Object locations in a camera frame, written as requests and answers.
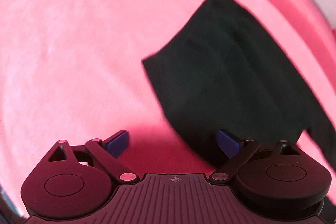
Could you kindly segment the black pants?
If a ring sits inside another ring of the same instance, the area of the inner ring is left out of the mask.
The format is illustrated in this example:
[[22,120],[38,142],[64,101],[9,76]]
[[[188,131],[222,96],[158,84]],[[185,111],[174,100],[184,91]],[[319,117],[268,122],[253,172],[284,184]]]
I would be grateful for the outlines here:
[[205,0],[159,52],[143,59],[169,124],[210,165],[216,134],[273,144],[303,131],[335,166],[335,128],[268,31],[234,0]]

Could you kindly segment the pink fleece blanket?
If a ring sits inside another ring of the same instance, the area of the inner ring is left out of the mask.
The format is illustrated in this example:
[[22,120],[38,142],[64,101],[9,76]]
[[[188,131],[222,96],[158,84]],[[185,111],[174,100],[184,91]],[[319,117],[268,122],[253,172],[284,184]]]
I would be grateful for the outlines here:
[[[210,173],[163,116],[141,61],[204,0],[1,0],[1,186],[26,213],[21,185],[60,139],[81,145],[130,132],[137,173]],[[331,120],[335,92],[268,0],[237,0],[270,30]]]

